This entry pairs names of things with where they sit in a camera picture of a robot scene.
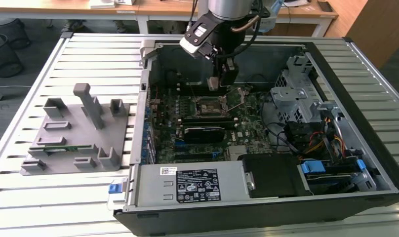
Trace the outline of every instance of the barcode sticker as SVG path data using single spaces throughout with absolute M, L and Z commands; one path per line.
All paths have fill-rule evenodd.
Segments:
M 160 175 L 175 175 L 177 167 L 160 167 Z

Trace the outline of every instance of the black cable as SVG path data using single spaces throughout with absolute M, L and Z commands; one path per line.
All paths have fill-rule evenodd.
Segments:
M 192 11 L 191 11 L 191 17 L 189 17 L 189 27 L 192 26 L 192 18 L 193 18 L 195 9 L 197 7 L 197 3 L 199 3 L 199 0 L 193 0 L 192 1 Z
M 258 14 L 262 13 L 262 10 L 263 10 L 263 0 L 258 0 Z M 254 31 L 254 35 L 252 35 L 252 38 L 251 40 L 247 42 L 247 44 L 238 50 L 238 51 L 234 51 L 232 53 L 230 54 L 223 54 L 223 55 L 218 55 L 216 58 L 218 59 L 226 59 L 226 58 L 232 58 L 235 57 L 236 55 L 239 55 L 243 51 L 246 51 L 246 49 L 252 45 L 252 43 L 255 42 L 255 39 L 256 39 L 256 36 L 258 36 L 258 32 L 259 32 L 259 27 L 260 27 L 260 18 L 256 22 L 256 26 L 255 26 L 255 31 Z
M 264 97 L 264 101 L 260 105 L 260 121 L 263 123 L 263 125 L 266 126 L 266 129 L 267 131 L 276 137 L 280 139 L 282 142 L 284 142 L 284 144 L 290 147 L 290 149 L 292 150 L 294 153 L 302 155 L 302 152 L 298 150 L 296 147 L 294 147 L 294 145 L 283 138 L 280 137 L 274 131 L 271 131 L 271 129 L 268 128 L 268 126 L 266 125 L 266 122 L 264 122 L 264 117 L 263 117 L 263 109 L 264 109 L 264 103 L 266 103 L 266 98 L 268 97 L 271 91 L 268 91 L 268 93 L 266 94 L 266 97 Z
M 286 6 L 286 4 L 283 3 L 284 7 L 287 7 L 287 12 L 290 14 L 290 23 L 287 24 L 287 28 L 286 28 L 286 36 L 288 36 L 288 32 L 290 32 L 290 26 L 291 26 L 291 22 L 292 22 L 292 17 L 291 17 L 291 8 L 288 6 Z

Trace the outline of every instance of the floor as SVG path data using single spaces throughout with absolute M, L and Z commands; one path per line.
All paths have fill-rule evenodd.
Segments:
M 25 71 L 9 78 L 0 79 L 0 86 L 4 85 L 32 85 L 39 72 L 44 66 L 44 63 L 49 57 L 51 51 L 57 43 L 60 36 L 60 29 L 64 25 L 64 20 L 53 20 L 52 28 L 47 28 L 49 23 L 45 20 L 23 20 L 25 23 L 25 30 L 29 39 L 32 40 L 32 45 L 27 49 L 19 50 L 17 55 L 21 59 L 21 62 L 25 66 Z M 91 20 L 85 23 L 85 28 L 81 30 L 84 33 L 115 33 L 115 24 L 112 21 L 105 20 Z M 128 26 L 128 31 L 131 33 L 137 33 L 137 24 L 135 21 L 125 21 Z M 159 25 L 153 22 L 151 23 L 149 32 L 161 33 Z M 390 83 L 394 85 L 399 91 L 399 50 L 391 57 L 388 63 L 382 68 L 382 73 Z M 24 87 L 11 87 L 0 88 L 1 93 L 4 94 L 4 99 L 0 101 L 0 138 L 4 134 L 4 131 L 12 121 L 15 113 L 21 105 L 21 102 L 25 98 L 29 88 Z

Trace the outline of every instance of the motherboard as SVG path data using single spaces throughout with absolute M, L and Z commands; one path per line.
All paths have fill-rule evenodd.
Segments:
M 248 86 L 215 93 L 195 86 L 153 88 L 155 163 L 238 160 L 244 154 L 271 153 L 259 113 L 264 94 Z

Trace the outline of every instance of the black mesh trash bin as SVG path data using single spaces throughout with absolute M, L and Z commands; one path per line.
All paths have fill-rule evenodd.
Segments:
M 23 49 L 31 45 L 20 19 L 0 18 L 0 34 L 8 37 L 13 49 Z
M 13 49 L 8 45 L 8 37 L 0 35 L 0 78 L 9 78 L 24 70 L 24 66 Z

